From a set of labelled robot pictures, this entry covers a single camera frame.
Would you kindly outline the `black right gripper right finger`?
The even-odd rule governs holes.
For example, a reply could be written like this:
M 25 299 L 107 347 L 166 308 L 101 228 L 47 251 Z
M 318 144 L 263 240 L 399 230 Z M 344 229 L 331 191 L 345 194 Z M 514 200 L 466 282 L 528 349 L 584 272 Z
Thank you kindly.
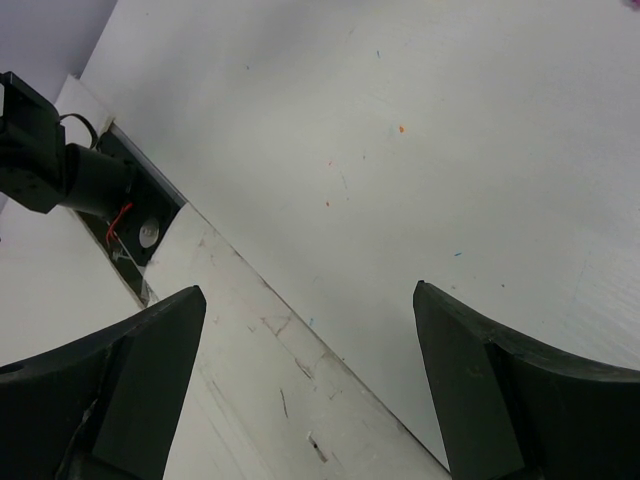
M 638 478 L 638 371 L 547 345 L 424 281 L 413 308 L 452 478 Z

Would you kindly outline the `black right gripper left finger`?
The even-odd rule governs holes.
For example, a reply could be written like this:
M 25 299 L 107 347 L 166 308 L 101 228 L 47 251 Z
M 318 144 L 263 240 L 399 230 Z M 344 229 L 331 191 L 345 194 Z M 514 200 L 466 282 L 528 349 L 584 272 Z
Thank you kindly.
M 191 286 L 3 366 L 2 478 L 162 478 L 205 313 L 201 289 Z

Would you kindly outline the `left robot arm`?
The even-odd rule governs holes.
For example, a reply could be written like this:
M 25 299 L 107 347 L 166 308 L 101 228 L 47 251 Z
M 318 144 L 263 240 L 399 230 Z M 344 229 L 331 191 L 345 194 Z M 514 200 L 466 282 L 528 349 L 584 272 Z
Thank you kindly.
M 75 118 L 88 130 L 84 147 L 65 142 L 62 121 Z M 1 192 L 30 211 L 47 214 L 60 205 L 100 218 L 125 205 L 136 170 L 99 152 L 98 134 L 77 113 L 61 115 L 15 73 L 1 75 Z

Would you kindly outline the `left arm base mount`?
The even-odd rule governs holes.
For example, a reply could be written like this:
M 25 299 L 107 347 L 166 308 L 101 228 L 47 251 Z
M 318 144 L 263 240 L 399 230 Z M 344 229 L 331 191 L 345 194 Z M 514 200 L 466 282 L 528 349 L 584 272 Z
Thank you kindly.
M 137 169 L 123 204 L 125 212 L 113 215 L 114 227 L 89 214 L 78 212 L 76 217 L 129 293 L 146 307 L 157 301 L 145 280 L 146 269 L 186 200 L 116 124 L 101 135 L 98 151 L 127 160 Z

